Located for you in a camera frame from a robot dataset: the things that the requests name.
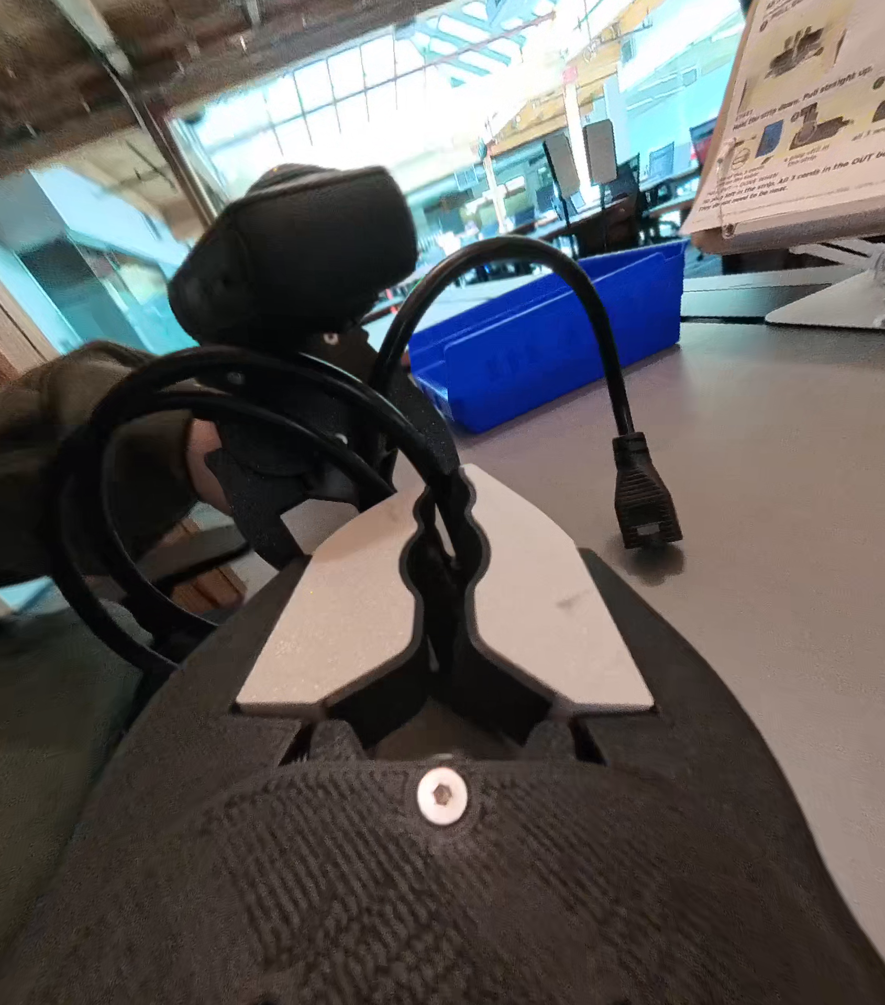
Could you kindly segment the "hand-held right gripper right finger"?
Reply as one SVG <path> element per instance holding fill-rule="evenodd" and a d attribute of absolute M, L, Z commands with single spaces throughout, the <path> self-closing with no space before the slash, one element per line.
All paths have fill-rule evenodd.
<path fill-rule="evenodd" d="M 651 711 L 654 697 L 572 537 L 475 464 L 461 547 L 459 705 L 522 744 L 540 722 Z"/>

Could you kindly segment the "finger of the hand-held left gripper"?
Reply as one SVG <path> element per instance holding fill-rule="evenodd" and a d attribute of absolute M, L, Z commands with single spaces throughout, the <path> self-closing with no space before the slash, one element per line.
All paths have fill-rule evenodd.
<path fill-rule="evenodd" d="M 339 563 L 358 555 L 369 543 L 363 517 L 349 504 L 309 499 L 285 513 L 285 529 L 292 546 L 288 563 L 316 556 L 320 563 Z"/>

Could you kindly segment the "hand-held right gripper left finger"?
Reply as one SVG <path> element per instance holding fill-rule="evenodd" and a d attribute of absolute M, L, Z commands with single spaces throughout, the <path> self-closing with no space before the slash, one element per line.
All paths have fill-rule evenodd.
<path fill-rule="evenodd" d="M 425 602 L 410 560 L 423 489 L 361 512 L 317 547 L 235 698 L 246 716 L 346 722 L 378 745 L 424 705 Z"/>

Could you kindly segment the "person's left forearm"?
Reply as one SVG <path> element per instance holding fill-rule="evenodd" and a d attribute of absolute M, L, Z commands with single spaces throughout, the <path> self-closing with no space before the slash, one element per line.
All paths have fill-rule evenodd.
<path fill-rule="evenodd" d="M 146 351 L 83 345 L 0 387 L 0 588 L 47 577 L 40 525 L 47 465 L 73 430 L 134 370 Z M 191 417 L 156 414 L 114 440 L 109 486 L 115 526 L 133 557 L 144 554 L 199 502 L 185 467 Z"/>

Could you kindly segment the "person's left hand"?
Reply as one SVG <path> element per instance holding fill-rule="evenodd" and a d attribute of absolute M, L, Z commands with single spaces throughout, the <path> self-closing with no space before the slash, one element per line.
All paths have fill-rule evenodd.
<path fill-rule="evenodd" d="M 185 445 L 185 467 L 200 502 L 230 517 L 233 514 L 222 483 L 210 466 L 209 459 L 222 449 L 213 423 L 193 418 L 188 426 Z"/>

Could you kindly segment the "metal pillar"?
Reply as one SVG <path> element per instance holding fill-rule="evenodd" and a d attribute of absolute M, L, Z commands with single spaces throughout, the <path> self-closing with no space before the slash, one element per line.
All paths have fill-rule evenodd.
<path fill-rule="evenodd" d="M 215 207 L 177 143 L 169 115 L 143 93 L 133 64 L 96 4 L 91 1 L 53 1 L 52 4 L 97 57 L 138 127 L 146 132 L 170 169 L 177 188 L 189 202 L 198 222 L 207 227 L 216 216 Z"/>

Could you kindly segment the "blue plastic bin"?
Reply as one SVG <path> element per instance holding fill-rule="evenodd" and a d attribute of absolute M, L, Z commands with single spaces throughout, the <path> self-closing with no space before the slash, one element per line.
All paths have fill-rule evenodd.
<path fill-rule="evenodd" d="M 582 260 L 624 368 L 678 345 L 686 240 Z M 456 425 L 485 433 L 600 381 L 581 303 L 551 273 L 420 329 L 411 374 Z"/>

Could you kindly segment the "white panel on stand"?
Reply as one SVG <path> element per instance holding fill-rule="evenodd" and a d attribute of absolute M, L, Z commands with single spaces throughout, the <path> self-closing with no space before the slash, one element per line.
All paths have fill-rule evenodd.
<path fill-rule="evenodd" d="M 583 144 L 592 184 L 606 186 L 617 178 L 614 127 L 611 119 L 598 119 L 583 125 Z"/>
<path fill-rule="evenodd" d="M 567 136 L 564 132 L 550 133 L 543 141 L 543 148 L 559 196 L 571 200 L 581 185 Z"/>

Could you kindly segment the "white sheet stand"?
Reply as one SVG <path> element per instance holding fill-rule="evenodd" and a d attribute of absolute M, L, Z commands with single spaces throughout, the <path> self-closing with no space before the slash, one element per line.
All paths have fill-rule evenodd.
<path fill-rule="evenodd" d="M 842 237 L 795 245 L 790 250 L 850 266 L 855 273 L 823 291 L 777 308 L 766 316 L 766 322 L 885 332 L 884 241 Z"/>

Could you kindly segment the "printed instruction sheet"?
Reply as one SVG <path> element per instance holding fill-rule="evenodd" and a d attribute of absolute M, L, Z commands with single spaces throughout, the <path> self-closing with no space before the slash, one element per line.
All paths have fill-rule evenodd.
<path fill-rule="evenodd" d="M 885 234 L 885 1 L 752 3 L 683 232 L 715 254 Z"/>

